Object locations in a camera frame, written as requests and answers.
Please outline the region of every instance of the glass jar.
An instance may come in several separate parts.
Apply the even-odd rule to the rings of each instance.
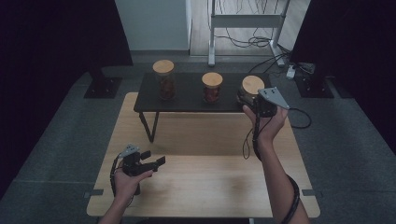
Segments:
[[[259,94],[259,89],[263,88],[265,88],[265,85],[261,78],[247,76],[242,80],[236,99],[242,105],[253,106],[253,99]]]
[[[156,79],[160,84],[160,98],[171,100],[176,95],[175,77],[173,74],[175,65],[168,60],[160,60],[152,66],[156,73]]]
[[[218,73],[206,73],[202,76],[204,82],[204,101],[214,104],[219,99],[222,76]]]

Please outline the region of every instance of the wooden table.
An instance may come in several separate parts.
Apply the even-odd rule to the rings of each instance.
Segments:
[[[117,155],[132,143],[141,152],[151,150],[145,162],[166,156],[158,173],[141,183],[124,215],[130,217],[271,217],[262,165],[250,151],[245,160],[242,145],[251,128],[241,113],[162,113],[155,143],[150,143],[138,113],[137,93],[125,96],[111,136],[87,213],[103,216],[113,201],[109,173]],[[155,113],[147,113],[153,122]],[[275,140],[276,153],[300,190],[312,189],[289,120]],[[316,197],[301,197],[310,217],[320,214]]]

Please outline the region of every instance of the wrist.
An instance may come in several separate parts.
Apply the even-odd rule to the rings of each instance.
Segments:
[[[259,138],[258,139],[259,149],[263,151],[274,150],[274,143],[273,140]]]
[[[118,207],[126,208],[130,201],[131,201],[131,198],[126,198],[126,197],[121,197],[121,196],[116,195],[113,203],[114,203],[114,205],[116,205]]]

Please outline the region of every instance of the gray carpet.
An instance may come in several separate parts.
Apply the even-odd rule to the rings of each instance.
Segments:
[[[76,82],[0,202],[1,224],[96,223],[96,217],[86,214],[84,193],[93,188],[124,95],[138,91],[143,74],[158,59],[134,57],[132,67],[104,68],[108,77],[123,78],[115,99],[84,99],[91,78],[85,74]],[[218,57],[214,68],[207,66],[206,57],[166,59],[176,63],[179,73],[241,73],[265,58]],[[313,120],[308,129],[294,130],[321,211],[312,222],[395,223],[396,157],[373,124],[355,100],[342,99],[335,90],[334,99],[301,98],[285,71],[276,66],[269,71],[273,86]],[[290,121],[307,123],[298,112],[290,112]],[[140,219],[129,217],[124,223]]]

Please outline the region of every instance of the cork lid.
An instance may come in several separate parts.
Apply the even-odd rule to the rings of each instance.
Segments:
[[[202,81],[209,89],[215,89],[221,84],[222,76],[218,73],[206,73],[202,76]]]
[[[265,88],[265,85],[261,78],[248,76],[242,81],[242,87],[247,93],[257,95],[259,93],[258,90]]]
[[[160,60],[152,65],[152,69],[160,76],[166,76],[172,73],[175,65],[169,60]]]

